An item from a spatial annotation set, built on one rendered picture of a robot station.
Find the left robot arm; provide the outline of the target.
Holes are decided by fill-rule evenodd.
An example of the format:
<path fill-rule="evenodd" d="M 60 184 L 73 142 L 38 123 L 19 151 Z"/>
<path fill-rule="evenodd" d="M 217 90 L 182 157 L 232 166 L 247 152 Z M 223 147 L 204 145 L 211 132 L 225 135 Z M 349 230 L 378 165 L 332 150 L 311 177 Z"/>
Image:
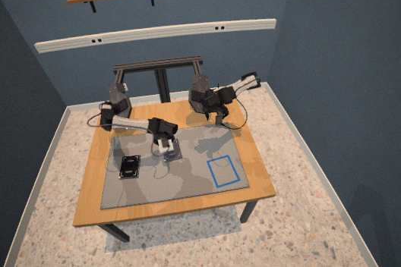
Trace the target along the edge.
<path fill-rule="evenodd" d="M 191 100 L 202 102 L 203 107 L 209 108 L 213 105 L 223 103 L 228 105 L 232 103 L 232 100 L 245 91 L 252 90 L 261 87 L 260 81 L 257 82 L 255 77 L 257 76 L 256 71 L 242 76 L 239 81 L 228 85 L 224 88 L 210 89 L 201 93 L 195 90 L 191 91 Z M 245 81 L 243 81 L 245 80 Z M 242 82 L 243 81 L 243 82 Z M 240 83 L 241 82 L 241 83 Z M 237 84 L 237 85 L 236 85 Z M 237 90 L 237 91 L 236 91 Z M 236 93 L 235 93 L 236 91 Z"/>

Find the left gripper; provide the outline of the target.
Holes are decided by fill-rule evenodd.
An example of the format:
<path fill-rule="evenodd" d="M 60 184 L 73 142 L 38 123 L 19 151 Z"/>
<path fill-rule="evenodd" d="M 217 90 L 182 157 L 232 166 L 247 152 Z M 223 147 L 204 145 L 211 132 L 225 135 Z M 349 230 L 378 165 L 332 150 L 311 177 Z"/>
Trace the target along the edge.
<path fill-rule="evenodd" d="M 208 110 L 209 110 L 209 113 L 208 113 Z M 220 104 L 216 103 L 215 105 L 213 105 L 213 106 L 211 106 L 209 108 L 204 108 L 204 112 L 205 112 L 205 115 L 207 117 L 207 120 L 209 118 L 209 114 L 210 113 L 216 112 L 217 113 L 217 116 L 216 116 L 216 122 L 217 123 L 222 123 L 223 119 L 227 115 L 229 115 L 229 111 L 228 111 L 227 107 L 223 103 L 220 103 Z"/>

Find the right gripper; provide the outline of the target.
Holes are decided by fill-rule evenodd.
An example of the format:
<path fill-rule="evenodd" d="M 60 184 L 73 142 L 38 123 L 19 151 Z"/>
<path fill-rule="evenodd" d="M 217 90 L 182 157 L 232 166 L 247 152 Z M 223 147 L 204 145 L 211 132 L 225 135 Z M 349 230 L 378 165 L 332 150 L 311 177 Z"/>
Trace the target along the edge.
<path fill-rule="evenodd" d="M 174 134 L 167 133 L 167 132 L 164 132 L 164 133 L 163 132 L 159 132 L 158 134 L 154 134 L 153 137 L 154 136 L 155 136 L 154 144 L 156 144 L 156 145 L 159 145 L 158 140 L 161 140 L 162 141 L 162 145 L 166 146 L 166 145 L 169 145 L 169 141 L 168 140 L 172 139 L 172 142 L 173 142 L 173 140 L 175 139 Z M 160 137 L 161 137 L 161 139 L 160 139 Z"/>

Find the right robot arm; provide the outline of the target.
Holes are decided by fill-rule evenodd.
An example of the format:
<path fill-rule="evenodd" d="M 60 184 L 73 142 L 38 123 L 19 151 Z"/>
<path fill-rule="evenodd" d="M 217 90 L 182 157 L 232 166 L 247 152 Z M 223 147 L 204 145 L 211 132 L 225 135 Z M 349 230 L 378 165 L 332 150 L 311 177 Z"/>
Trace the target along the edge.
<path fill-rule="evenodd" d="M 153 118 L 152 120 L 151 119 L 135 120 L 117 116 L 117 114 L 128 108 L 128 103 L 126 99 L 122 99 L 121 101 L 112 105 L 110 104 L 112 103 L 105 101 L 104 103 L 102 103 L 101 107 L 102 111 L 99 125 L 111 124 L 111 126 L 102 127 L 106 131 L 111 131 L 111 129 L 116 129 L 116 128 L 125 128 L 132 130 L 140 130 L 148 134 L 152 134 L 148 130 L 151 130 L 153 134 L 158 134 L 160 131 L 163 133 L 168 132 L 171 134 L 176 134 L 178 130 L 177 124 L 169 123 L 168 121 L 164 121 L 163 119 L 160 118 Z"/>

